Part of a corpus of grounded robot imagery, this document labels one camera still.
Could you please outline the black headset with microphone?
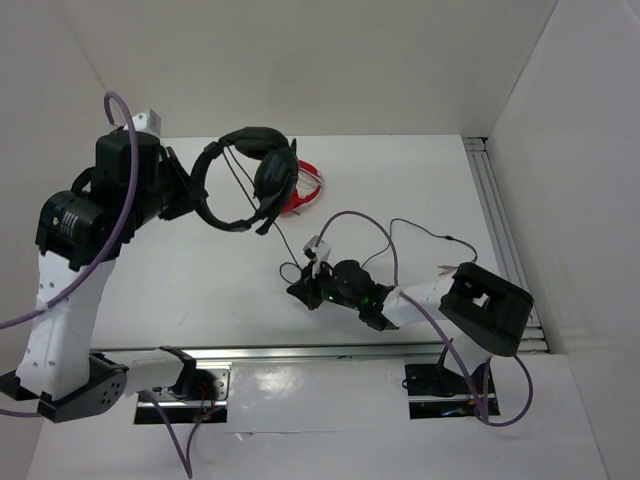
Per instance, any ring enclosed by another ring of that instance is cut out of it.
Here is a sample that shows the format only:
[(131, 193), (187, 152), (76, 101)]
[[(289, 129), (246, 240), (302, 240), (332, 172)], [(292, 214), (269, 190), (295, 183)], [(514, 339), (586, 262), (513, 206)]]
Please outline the black headset with microphone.
[(227, 133), (207, 145), (195, 161), (191, 179), (197, 187), (205, 186), (212, 161), (221, 156), (226, 148), (234, 148), (259, 162), (253, 180), (254, 196), (259, 201), (259, 207), (250, 218), (234, 222), (218, 219), (205, 200), (200, 201), (195, 211), (205, 223), (225, 232), (244, 232), (262, 221), (256, 233), (263, 236), (294, 193), (299, 177), (297, 141), (287, 139), (280, 131), (270, 127), (247, 126)]

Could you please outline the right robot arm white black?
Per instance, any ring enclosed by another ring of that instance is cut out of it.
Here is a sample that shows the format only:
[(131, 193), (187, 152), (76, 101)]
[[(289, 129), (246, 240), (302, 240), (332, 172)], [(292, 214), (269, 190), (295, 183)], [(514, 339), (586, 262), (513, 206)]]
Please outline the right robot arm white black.
[(461, 334), (434, 367), (406, 385), (417, 395), (444, 398), (467, 391), (470, 379), (480, 390), (478, 371), (488, 360), (517, 354), (534, 305), (527, 291), (472, 262), (435, 282), (400, 287), (375, 282), (355, 260), (312, 261), (286, 292), (310, 310), (325, 302), (353, 310), (380, 332), (431, 325), (442, 314)]

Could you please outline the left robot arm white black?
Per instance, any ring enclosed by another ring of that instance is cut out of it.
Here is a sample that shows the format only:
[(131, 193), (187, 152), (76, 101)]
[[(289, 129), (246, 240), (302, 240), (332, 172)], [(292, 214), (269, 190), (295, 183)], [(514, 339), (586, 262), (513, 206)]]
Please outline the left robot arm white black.
[(156, 136), (115, 130), (97, 140), (94, 165), (41, 209), (37, 309), (20, 365), (1, 377), (2, 393), (36, 401), (37, 416), (53, 423), (101, 415), (142, 391), (193, 394), (207, 376), (178, 348), (108, 354), (91, 346), (122, 247), (149, 221), (186, 214), (190, 194), (185, 169)]

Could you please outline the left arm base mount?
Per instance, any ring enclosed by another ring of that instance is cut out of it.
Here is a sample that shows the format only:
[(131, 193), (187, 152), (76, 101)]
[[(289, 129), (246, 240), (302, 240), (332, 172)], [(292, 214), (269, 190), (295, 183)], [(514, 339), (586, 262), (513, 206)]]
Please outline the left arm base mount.
[(164, 411), (171, 424), (223, 424), (228, 417), (231, 363), (197, 360), (174, 347), (161, 347), (183, 363), (171, 386), (154, 386), (151, 398)]

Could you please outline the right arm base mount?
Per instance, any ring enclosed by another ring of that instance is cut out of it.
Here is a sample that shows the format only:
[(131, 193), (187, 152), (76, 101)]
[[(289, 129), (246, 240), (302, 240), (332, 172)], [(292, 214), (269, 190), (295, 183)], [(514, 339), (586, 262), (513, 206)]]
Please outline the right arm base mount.
[(407, 391), (412, 420), (474, 417), (477, 414), (475, 397), (464, 379), (437, 364), (406, 364), (401, 385)]

